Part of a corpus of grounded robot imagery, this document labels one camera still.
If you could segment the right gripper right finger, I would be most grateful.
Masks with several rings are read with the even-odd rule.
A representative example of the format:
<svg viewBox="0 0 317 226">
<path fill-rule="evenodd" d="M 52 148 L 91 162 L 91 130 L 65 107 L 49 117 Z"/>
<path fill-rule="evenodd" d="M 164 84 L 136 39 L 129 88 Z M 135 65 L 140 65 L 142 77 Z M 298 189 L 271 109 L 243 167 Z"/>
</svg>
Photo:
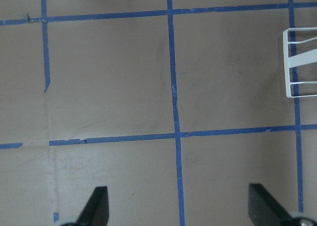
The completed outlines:
<svg viewBox="0 0 317 226">
<path fill-rule="evenodd" d="M 249 184 L 248 215 L 254 226 L 301 225 L 260 183 Z"/>
</svg>

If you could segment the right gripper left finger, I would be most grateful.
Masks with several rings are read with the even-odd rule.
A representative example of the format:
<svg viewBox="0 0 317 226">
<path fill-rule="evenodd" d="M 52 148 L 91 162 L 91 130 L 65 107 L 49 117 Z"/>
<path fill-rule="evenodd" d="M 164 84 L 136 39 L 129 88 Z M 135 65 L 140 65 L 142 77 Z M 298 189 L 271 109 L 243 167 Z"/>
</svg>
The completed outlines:
<svg viewBox="0 0 317 226">
<path fill-rule="evenodd" d="M 94 189 L 85 207 L 76 220 L 77 226 L 106 226 L 109 221 L 107 186 Z"/>
</svg>

